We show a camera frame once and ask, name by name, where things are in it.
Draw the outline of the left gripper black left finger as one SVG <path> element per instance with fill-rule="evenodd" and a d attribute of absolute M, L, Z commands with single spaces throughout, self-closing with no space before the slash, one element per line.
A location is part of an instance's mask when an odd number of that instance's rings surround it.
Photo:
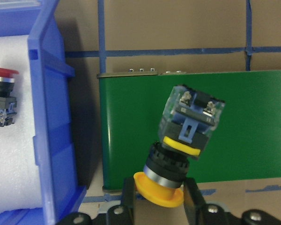
<path fill-rule="evenodd" d="M 136 200 L 136 187 L 133 177 L 124 179 L 122 188 L 121 204 L 130 210 L 134 210 Z"/>

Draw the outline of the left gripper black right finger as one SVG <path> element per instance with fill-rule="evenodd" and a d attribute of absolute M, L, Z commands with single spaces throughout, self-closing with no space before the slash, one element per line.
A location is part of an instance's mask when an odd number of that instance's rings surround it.
<path fill-rule="evenodd" d="M 184 181 L 184 210 L 187 216 L 197 216 L 206 203 L 194 178 Z"/>

